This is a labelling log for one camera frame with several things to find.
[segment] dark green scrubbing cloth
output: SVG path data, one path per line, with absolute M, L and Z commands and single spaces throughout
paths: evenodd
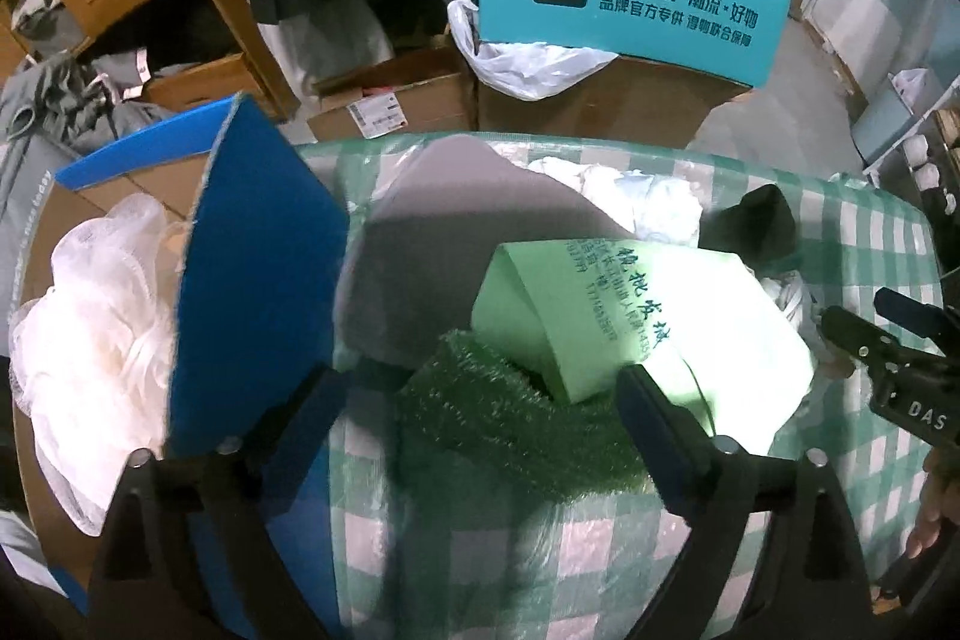
M 635 490 L 646 479 L 613 397 L 555 405 L 469 332 L 445 335 L 397 402 L 401 421 L 440 447 L 554 500 Z

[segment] floor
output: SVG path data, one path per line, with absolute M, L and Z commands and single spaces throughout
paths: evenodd
M 688 149 L 814 177 L 863 170 L 832 62 L 795 20 L 787 21 L 767 84 L 713 110 Z

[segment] white tulle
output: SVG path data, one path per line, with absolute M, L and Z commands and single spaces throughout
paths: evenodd
M 11 319 L 11 385 L 37 461 L 80 530 L 98 534 L 131 451 L 160 456 L 184 223 L 136 194 L 72 229 L 54 285 Z

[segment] tablecloth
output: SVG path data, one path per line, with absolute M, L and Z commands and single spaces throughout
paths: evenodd
M 707 210 L 766 183 L 784 192 L 799 225 L 799 268 L 817 302 L 840 304 L 930 349 L 877 316 L 872 297 L 893 287 L 941 304 L 923 215 L 850 177 L 824 181 L 682 150 L 481 134 L 511 161 L 544 156 L 689 180 Z M 400 167 L 430 136 L 301 146 L 301 155 L 350 213 L 350 235 Z M 339 349 L 337 362 L 356 365 Z M 392 414 L 395 380 L 356 372 L 329 438 L 330 518 L 340 617 L 355 637 L 619 640 L 664 578 L 686 530 L 656 493 L 589 497 L 558 506 L 532 499 L 453 453 L 422 453 Z M 771 454 L 823 449 L 847 492 L 871 575 L 899 555 L 916 513 L 928 447 L 870 413 L 869 379 L 815 378 Z M 415 476 L 407 483 L 398 474 Z M 411 496 L 417 496 L 411 506 Z M 766 518 L 752 516 L 712 622 L 733 622 Z

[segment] clothing tag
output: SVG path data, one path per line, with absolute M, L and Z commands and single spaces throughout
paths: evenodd
M 347 105 L 347 111 L 353 117 L 364 139 L 376 139 L 389 134 L 397 128 L 403 128 L 407 119 L 400 102 L 393 92 L 371 95 Z
M 141 47 L 136 52 L 136 72 L 140 75 L 140 84 L 150 81 L 150 68 L 147 66 L 147 49 Z

